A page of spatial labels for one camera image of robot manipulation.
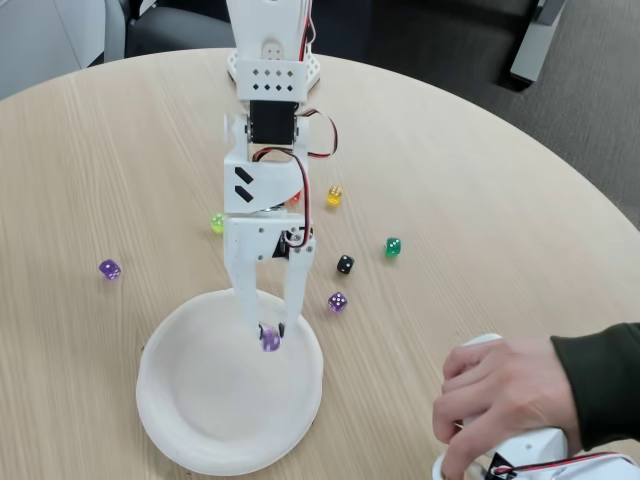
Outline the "person's hand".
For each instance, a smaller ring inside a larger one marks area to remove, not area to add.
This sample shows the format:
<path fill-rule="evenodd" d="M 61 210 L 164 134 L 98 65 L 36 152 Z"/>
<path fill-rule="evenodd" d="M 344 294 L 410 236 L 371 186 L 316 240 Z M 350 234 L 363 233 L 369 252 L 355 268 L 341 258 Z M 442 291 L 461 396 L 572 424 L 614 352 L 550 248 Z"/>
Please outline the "person's hand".
<path fill-rule="evenodd" d="M 559 428 L 583 449 L 568 377 L 549 339 L 496 339 L 451 351 L 433 405 L 435 437 L 448 445 L 441 473 L 462 479 L 481 455 L 521 433 Z"/>

